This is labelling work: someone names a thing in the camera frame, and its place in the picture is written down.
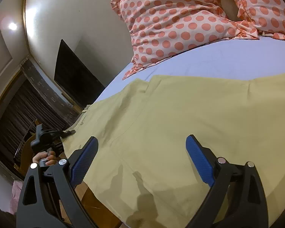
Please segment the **person's left hand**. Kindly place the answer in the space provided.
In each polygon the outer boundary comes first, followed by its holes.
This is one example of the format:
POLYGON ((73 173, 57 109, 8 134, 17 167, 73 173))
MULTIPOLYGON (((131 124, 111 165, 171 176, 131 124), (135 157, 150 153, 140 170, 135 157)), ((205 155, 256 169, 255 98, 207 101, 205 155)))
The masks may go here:
POLYGON ((46 161, 46 162, 45 162, 45 165, 46 165, 46 166, 55 165, 55 164, 58 162, 58 158, 56 157, 54 151, 49 151, 49 152, 43 151, 43 152, 39 152, 38 154, 36 154, 36 155, 33 157, 32 162, 38 164, 38 163, 40 162, 40 160, 46 161))

